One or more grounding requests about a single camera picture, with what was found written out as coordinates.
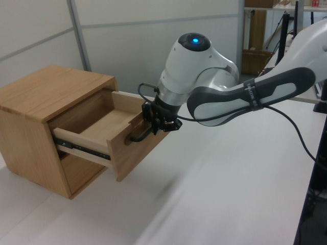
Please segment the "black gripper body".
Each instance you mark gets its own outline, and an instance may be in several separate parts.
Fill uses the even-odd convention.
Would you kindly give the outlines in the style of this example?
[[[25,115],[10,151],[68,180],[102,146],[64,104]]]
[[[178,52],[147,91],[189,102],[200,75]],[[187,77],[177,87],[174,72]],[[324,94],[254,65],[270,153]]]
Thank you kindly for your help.
[[[162,120],[176,120],[180,106],[173,106],[163,102],[160,98],[154,99],[154,113],[159,115]]]

